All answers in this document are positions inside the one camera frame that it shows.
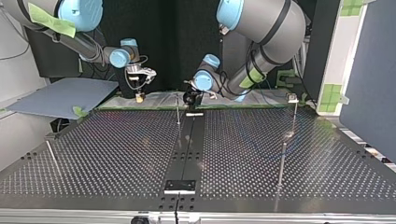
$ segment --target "green sticky note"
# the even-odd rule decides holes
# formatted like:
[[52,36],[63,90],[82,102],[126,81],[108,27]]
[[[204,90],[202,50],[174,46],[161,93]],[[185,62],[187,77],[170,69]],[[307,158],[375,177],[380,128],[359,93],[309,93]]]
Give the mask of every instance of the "green sticky note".
[[89,115],[88,112],[83,111],[82,108],[79,106],[73,106],[73,112],[80,118],[85,118]]
[[332,84],[325,84],[323,92],[324,93],[332,93]]
[[324,94],[322,95],[321,102],[322,102],[323,104],[331,103],[331,102],[332,102],[332,94],[331,94],[331,93],[324,93]]
[[29,14],[32,22],[44,25],[56,33],[68,35],[72,38],[76,35],[76,26],[73,22],[57,19],[32,3],[29,3]]
[[341,16],[359,16],[362,6],[363,0],[344,0]]
[[327,105],[327,104],[321,104],[320,106],[319,106],[319,112],[327,112],[327,107],[328,107],[329,105]]
[[[255,81],[256,83],[261,83],[265,80],[265,77],[262,76],[262,74],[259,73],[255,68],[250,71],[250,77]],[[239,85],[240,88],[244,89],[249,89],[254,85],[254,83],[250,80],[249,77],[246,77],[241,84]]]
[[341,93],[341,89],[343,86],[341,85],[332,85],[332,92]]
[[327,112],[334,113],[336,108],[337,108],[337,104],[329,104],[329,106],[327,107]]
[[303,103],[303,104],[306,103],[306,97],[308,97],[308,94],[304,92],[303,95],[301,96],[301,98],[302,98],[301,103]]
[[328,103],[338,104],[340,103],[340,99],[341,99],[341,93],[332,93],[330,97],[330,101]]

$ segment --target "metal rod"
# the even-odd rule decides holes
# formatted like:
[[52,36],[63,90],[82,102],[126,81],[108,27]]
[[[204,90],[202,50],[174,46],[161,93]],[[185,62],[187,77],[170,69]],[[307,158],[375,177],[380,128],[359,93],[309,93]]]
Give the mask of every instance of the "metal rod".
[[296,103],[296,106],[294,108],[294,119],[296,119],[297,116],[297,109],[298,109],[298,103]]
[[49,148],[49,153],[50,153],[51,157],[53,158],[53,161],[55,162],[55,166],[56,166],[56,169],[58,170],[59,176],[62,177],[62,172],[58,165],[58,159],[55,157],[55,154],[53,153],[52,146],[50,145],[50,141],[46,141],[46,144],[47,144],[47,147]]
[[176,93],[176,111],[177,111],[177,124],[180,125],[180,113],[178,110],[178,94]]
[[57,161],[57,159],[56,159],[56,157],[55,157],[55,154],[53,153],[52,146],[50,145],[50,141],[46,141],[46,143],[47,143],[47,147],[49,148],[49,152],[50,152],[51,157],[52,157],[55,161]]
[[282,146],[282,158],[280,159],[280,170],[279,170],[279,181],[277,183],[277,186],[279,188],[282,188],[282,178],[283,178],[283,170],[285,168],[285,158],[286,158],[286,147],[288,146],[288,144],[283,143]]

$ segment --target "gray panel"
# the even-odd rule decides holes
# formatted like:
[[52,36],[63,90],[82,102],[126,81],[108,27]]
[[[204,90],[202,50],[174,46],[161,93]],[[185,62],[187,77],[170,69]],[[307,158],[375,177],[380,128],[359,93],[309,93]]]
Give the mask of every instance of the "gray panel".
[[52,143],[57,161],[43,148],[4,171],[0,206],[158,210],[179,135],[176,111],[98,112]]
[[78,54],[50,37],[26,29],[41,77],[78,77]]
[[118,87],[117,82],[64,78],[9,106],[7,110],[52,118],[79,119],[73,109],[92,111]]
[[246,52],[251,40],[230,32],[223,37],[222,69],[233,76],[247,61]]
[[202,123],[190,152],[202,148],[203,157],[184,176],[200,179],[194,211],[396,214],[396,174],[310,110],[300,109],[295,123],[287,108],[207,111]]
[[304,83],[314,100],[319,97],[339,7],[340,0],[317,1],[304,70]]
[[396,1],[368,6],[341,122],[390,160],[396,161]]

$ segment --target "robot end effector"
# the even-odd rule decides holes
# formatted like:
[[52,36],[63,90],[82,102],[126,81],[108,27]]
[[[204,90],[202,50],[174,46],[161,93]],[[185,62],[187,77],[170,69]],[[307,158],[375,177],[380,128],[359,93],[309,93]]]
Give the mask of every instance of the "robot end effector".
[[191,85],[231,100],[243,100],[268,72],[292,59],[304,40],[304,13],[292,0],[220,0],[217,18],[252,40],[250,47],[253,42],[259,47],[248,53],[247,64],[230,78],[216,72],[220,64],[216,56],[206,55]]
[[[117,68],[131,66],[125,69],[126,74],[146,75],[146,84],[149,84],[156,76],[153,70],[141,67],[141,56],[135,39],[123,39],[120,42],[120,48],[112,48],[102,47],[90,36],[84,34],[84,32],[95,30],[99,25],[103,16],[102,0],[7,0],[3,4],[5,10],[23,26],[48,35],[54,42],[61,43],[78,53],[86,62],[111,63]],[[32,22],[29,4],[40,7],[55,18],[73,22],[77,31],[74,38]]]

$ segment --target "perforated metal table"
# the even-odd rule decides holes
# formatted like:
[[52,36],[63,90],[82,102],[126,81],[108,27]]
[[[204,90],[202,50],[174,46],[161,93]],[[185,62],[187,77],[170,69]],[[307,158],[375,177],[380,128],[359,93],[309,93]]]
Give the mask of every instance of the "perforated metal table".
[[[208,110],[180,125],[176,111],[95,112],[0,173],[0,223],[7,209],[369,214],[396,223],[396,174],[310,109],[292,112]],[[165,195],[167,180],[195,180],[195,194]]]

